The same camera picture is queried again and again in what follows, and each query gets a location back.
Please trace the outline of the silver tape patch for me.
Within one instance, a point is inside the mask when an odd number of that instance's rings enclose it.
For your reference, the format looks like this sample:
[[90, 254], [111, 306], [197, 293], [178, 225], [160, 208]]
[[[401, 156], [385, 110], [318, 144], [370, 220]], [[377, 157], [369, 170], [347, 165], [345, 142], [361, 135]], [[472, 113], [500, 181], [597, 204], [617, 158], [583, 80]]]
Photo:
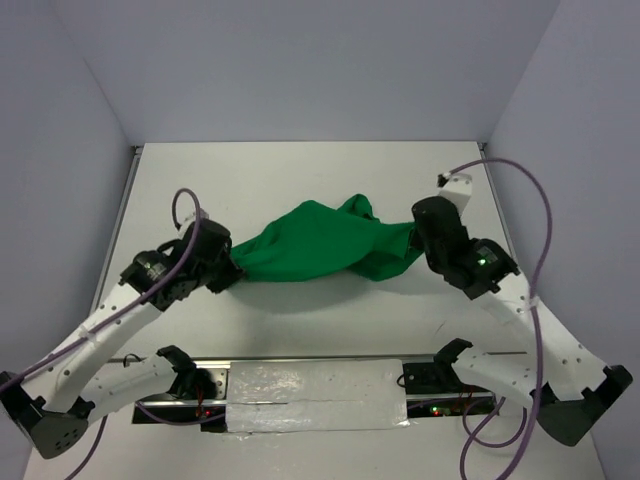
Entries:
[[397, 359], [231, 365], [231, 433], [389, 430], [409, 425]]

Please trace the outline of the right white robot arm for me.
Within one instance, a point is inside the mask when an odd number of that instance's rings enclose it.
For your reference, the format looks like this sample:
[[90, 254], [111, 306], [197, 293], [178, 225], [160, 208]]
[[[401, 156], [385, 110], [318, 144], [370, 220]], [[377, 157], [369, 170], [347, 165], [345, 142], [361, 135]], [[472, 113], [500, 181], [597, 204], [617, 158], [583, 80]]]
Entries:
[[569, 332], [544, 303], [513, 258], [495, 241], [469, 236], [456, 205], [442, 196], [412, 206], [416, 235], [429, 268], [509, 330], [535, 356], [534, 372], [455, 339], [434, 357], [444, 390], [480, 386], [530, 409], [540, 427], [575, 446], [631, 385], [622, 365], [607, 365]]

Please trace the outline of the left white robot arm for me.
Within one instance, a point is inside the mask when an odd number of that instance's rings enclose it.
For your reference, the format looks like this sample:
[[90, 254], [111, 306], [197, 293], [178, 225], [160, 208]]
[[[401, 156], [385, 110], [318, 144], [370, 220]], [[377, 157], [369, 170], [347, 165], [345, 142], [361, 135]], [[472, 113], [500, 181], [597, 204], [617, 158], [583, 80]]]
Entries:
[[231, 258], [230, 232], [207, 219], [180, 238], [138, 253], [99, 307], [51, 353], [48, 365], [20, 379], [1, 375], [1, 409], [44, 459], [73, 447], [91, 424], [137, 400], [169, 395], [214, 398], [219, 383], [170, 345], [119, 371], [108, 361], [173, 304], [204, 287], [220, 293], [244, 275]]

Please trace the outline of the green t shirt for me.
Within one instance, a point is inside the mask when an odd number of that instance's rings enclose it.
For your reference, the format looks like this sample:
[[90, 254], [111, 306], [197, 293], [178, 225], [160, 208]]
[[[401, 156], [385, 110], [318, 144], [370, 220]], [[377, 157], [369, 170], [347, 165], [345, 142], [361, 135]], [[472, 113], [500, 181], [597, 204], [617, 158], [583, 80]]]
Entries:
[[301, 203], [233, 247], [231, 257], [252, 282], [306, 282], [341, 271], [385, 281], [422, 255], [415, 236], [414, 223], [384, 223], [355, 194], [338, 208]]

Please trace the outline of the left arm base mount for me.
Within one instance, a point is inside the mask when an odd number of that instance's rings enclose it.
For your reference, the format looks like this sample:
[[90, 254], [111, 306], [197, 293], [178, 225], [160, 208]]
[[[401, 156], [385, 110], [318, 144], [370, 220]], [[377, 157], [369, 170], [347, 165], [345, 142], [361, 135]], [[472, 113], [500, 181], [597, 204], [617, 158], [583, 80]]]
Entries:
[[135, 404], [132, 423], [137, 425], [197, 426], [201, 432], [225, 433], [226, 371], [217, 380], [189, 355], [171, 345], [156, 354], [168, 360], [176, 378], [169, 389]]

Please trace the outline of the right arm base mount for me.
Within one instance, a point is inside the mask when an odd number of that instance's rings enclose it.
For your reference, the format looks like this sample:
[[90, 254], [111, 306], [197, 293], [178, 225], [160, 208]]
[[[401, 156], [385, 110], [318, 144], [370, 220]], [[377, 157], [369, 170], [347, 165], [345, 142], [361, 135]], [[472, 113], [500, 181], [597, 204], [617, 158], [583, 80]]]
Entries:
[[461, 416], [467, 408], [471, 415], [488, 414], [496, 406], [494, 394], [463, 383], [453, 370], [453, 362], [472, 346], [469, 341], [455, 339], [430, 360], [402, 364], [396, 384], [407, 396], [409, 419]]

